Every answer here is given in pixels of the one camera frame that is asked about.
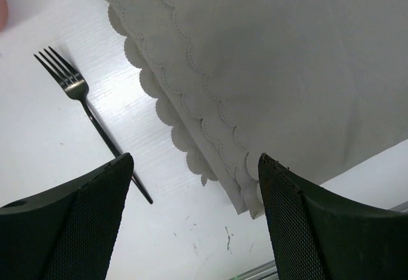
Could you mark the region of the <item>grey cloth placemat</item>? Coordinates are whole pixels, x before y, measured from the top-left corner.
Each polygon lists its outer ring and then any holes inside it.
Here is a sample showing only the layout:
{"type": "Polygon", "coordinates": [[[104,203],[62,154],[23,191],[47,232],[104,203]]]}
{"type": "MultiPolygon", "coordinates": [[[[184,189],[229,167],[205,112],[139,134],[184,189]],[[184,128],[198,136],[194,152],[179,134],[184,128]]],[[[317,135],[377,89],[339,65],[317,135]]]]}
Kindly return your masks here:
{"type": "Polygon", "coordinates": [[[262,153],[324,183],[407,140],[407,0],[105,0],[192,171],[264,213],[262,153]]]}

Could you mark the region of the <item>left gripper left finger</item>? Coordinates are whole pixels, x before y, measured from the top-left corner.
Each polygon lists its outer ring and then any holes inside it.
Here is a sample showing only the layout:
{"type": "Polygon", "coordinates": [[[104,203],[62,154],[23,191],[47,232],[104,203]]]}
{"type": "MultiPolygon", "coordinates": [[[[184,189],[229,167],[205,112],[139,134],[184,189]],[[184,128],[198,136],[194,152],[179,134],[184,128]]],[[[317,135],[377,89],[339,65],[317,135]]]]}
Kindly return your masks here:
{"type": "Polygon", "coordinates": [[[125,153],[1,207],[1,279],[105,279],[132,172],[125,153]]]}

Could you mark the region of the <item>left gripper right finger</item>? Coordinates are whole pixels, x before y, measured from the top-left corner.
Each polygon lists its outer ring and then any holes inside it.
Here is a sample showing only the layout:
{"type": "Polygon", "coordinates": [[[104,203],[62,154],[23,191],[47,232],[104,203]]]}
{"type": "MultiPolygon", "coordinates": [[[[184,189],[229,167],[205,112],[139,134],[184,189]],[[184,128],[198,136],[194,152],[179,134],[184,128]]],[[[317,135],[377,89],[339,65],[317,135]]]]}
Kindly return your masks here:
{"type": "Polygon", "coordinates": [[[262,154],[259,185],[280,279],[406,279],[407,214],[332,193],[262,154]]]}

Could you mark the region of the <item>dark metal fork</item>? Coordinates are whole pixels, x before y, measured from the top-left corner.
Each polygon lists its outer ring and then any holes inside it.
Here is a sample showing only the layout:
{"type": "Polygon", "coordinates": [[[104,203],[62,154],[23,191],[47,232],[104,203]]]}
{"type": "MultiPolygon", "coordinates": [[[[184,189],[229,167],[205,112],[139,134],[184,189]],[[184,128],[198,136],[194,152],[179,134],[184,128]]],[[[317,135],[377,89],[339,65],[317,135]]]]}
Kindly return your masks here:
{"type": "Polygon", "coordinates": [[[82,74],[52,47],[44,48],[33,56],[57,82],[67,97],[82,105],[84,112],[110,152],[115,157],[122,155],[122,149],[115,143],[113,137],[91,110],[91,104],[87,99],[89,86],[82,74]]]}

